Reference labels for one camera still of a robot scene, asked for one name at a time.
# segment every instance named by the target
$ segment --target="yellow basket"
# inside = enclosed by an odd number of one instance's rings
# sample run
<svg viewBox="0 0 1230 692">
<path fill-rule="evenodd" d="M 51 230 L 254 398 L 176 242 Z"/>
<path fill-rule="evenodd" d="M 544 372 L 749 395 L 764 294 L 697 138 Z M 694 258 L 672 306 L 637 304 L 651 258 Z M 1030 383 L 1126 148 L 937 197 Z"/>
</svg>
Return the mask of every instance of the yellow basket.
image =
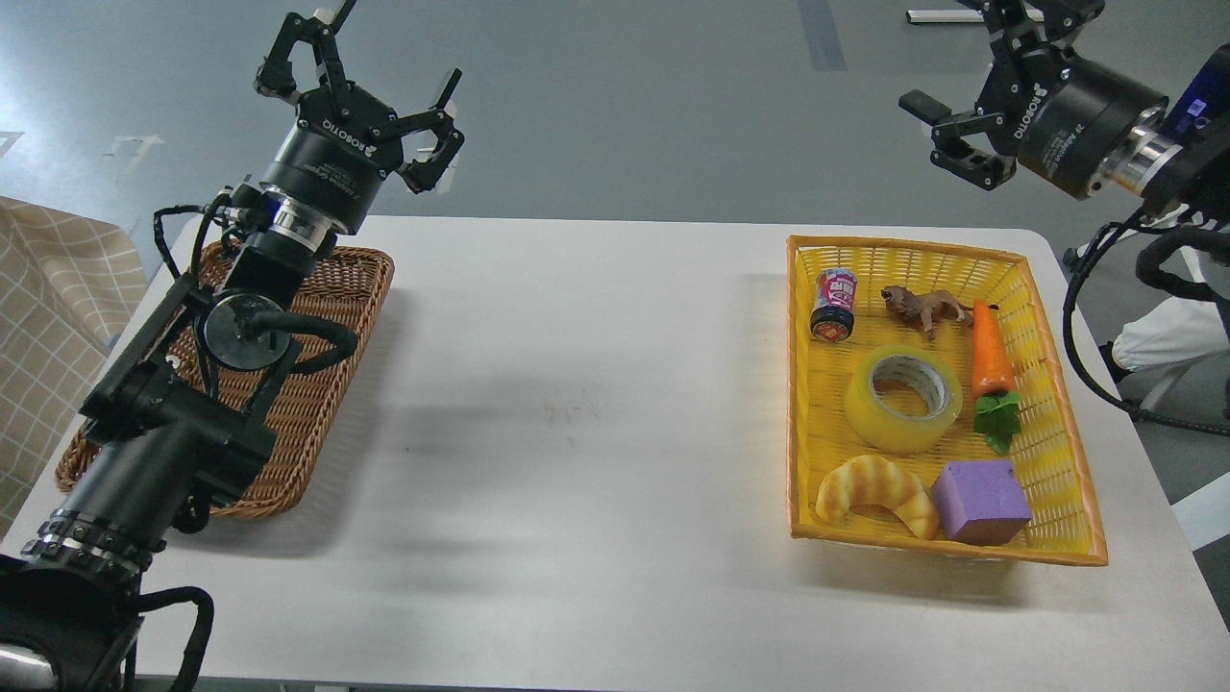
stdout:
<svg viewBox="0 0 1230 692">
<path fill-rule="evenodd" d="M 888 548 L 1000 558 L 1064 565 L 1106 565 L 1106 537 L 1093 483 L 1068 402 L 1054 338 L 1030 264 L 1021 254 L 909 240 L 806 237 L 787 241 L 790 281 L 790 439 L 787 442 L 791 536 Z M 839 343 L 812 337 L 809 318 L 815 278 L 846 267 L 859 278 L 854 332 Z M 1033 520 L 1005 546 L 968 546 L 916 538 L 887 511 L 859 508 L 841 526 L 815 514 L 815 494 L 827 473 L 847 458 L 878 454 L 914 472 L 930 489 L 952 461 L 999 458 L 973 433 L 969 380 L 972 338 L 967 326 L 938 321 L 935 340 L 916 324 L 888 313 L 879 296 L 886 285 L 916 294 L 946 289 L 966 304 L 983 297 L 999 305 L 1000 329 L 1021 395 L 1021 433 L 1010 458 L 1025 488 Z M 957 422 L 926 452 L 888 455 L 865 444 L 850 428 L 844 395 L 850 374 L 877 345 L 904 343 L 943 361 L 962 383 L 964 407 Z M 891 406 L 909 412 L 909 397 Z"/>
</svg>

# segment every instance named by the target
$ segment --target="white clothing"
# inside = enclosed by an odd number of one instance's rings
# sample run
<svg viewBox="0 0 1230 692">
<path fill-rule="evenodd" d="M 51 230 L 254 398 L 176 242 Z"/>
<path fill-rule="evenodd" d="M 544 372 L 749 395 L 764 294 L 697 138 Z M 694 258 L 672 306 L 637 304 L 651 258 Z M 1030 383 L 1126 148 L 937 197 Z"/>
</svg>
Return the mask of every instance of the white clothing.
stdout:
<svg viewBox="0 0 1230 692">
<path fill-rule="evenodd" d="M 1123 370 L 1192 365 L 1230 353 L 1230 339 L 1213 302 L 1166 297 L 1137 321 L 1123 324 L 1111 358 Z"/>
</svg>

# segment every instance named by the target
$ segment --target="beige cloth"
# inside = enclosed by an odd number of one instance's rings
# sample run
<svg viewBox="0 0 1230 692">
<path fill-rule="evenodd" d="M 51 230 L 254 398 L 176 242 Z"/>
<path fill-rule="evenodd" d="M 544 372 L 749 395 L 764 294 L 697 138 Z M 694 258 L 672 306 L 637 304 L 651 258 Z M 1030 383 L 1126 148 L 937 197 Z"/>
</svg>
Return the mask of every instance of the beige cloth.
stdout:
<svg viewBox="0 0 1230 692">
<path fill-rule="evenodd" d="M 0 197 L 0 536 L 145 288 L 118 226 Z"/>
</svg>

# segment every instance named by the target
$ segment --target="purple sponge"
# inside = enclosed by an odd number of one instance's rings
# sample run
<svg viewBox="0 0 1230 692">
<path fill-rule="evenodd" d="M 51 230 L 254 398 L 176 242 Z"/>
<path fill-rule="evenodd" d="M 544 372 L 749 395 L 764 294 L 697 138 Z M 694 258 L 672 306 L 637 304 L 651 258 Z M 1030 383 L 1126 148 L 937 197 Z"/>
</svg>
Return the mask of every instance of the purple sponge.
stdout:
<svg viewBox="0 0 1230 692">
<path fill-rule="evenodd" d="M 931 495 L 951 541 L 1002 546 L 1033 519 L 1009 460 L 948 462 Z"/>
</svg>

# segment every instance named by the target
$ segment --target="plastic food toy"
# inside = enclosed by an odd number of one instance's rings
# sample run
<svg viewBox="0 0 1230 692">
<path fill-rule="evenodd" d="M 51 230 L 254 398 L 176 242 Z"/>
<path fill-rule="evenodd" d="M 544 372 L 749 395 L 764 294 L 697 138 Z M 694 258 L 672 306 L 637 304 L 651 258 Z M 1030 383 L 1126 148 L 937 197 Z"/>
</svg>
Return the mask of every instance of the plastic food toy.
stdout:
<svg viewBox="0 0 1230 692">
<path fill-rule="evenodd" d="M 836 525 L 856 505 L 884 508 L 919 538 L 934 538 L 940 529 L 922 481 L 879 455 L 852 457 L 820 482 L 815 514 L 824 521 Z"/>
</svg>

